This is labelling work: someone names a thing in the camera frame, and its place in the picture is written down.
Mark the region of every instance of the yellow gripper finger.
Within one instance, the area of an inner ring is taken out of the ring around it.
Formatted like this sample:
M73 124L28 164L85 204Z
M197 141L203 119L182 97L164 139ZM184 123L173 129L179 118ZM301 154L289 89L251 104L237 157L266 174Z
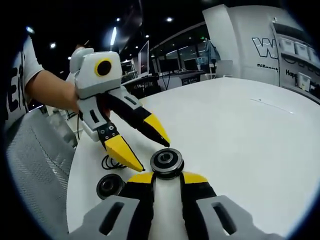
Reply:
M120 164L138 172L145 170L144 166L120 134L106 140L104 145L110 157L114 158Z

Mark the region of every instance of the black circular eye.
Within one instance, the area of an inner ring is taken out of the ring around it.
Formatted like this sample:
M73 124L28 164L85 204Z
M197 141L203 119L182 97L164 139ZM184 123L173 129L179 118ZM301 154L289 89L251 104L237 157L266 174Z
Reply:
M102 62L99 63L96 71L100 76L105 76L108 73L110 73L111 70L111 62L109 62L108 60L104 60Z

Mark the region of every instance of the white shirt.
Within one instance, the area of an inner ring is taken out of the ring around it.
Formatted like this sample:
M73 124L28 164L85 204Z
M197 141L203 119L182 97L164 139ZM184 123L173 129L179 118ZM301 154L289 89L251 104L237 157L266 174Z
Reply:
M17 54L11 69L11 84L6 98L5 131L29 111L25 87L29 80L42 70L43 67L37 61L32 40L28 37L23 45L23 51Z

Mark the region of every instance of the desk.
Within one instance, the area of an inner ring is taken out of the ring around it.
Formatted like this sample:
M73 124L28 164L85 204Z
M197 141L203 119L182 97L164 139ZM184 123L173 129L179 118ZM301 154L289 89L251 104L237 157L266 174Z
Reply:
M204 71L182 71L159 76L158 84L162 91L178 88L184 85L200 82Z
M205 176L218 195L226 195L253 216L266 233L289 234L309 209L320 181L320 106L270 84L222 77L142 99L158 116L184 170ZM163 147L131 128L116 114L117 126L147 171ZM71 166L67 191L69 231L99 204L98 181L128 168L101 168L104 148L85 134ZM154 218L149 239L187 239L181 215L179 179L156 180Z

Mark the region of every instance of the ball bearing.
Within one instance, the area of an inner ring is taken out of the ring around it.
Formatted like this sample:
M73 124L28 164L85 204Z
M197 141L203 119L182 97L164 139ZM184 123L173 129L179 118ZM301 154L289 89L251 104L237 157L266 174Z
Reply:
M164 148L152 155L150 165L158 178L170 180L180 175L185 162L178 150Z
M117 174L108 174L100 179L96 186L96 194L102 200L111 195L118 195L122 188L125 186L125 182Z

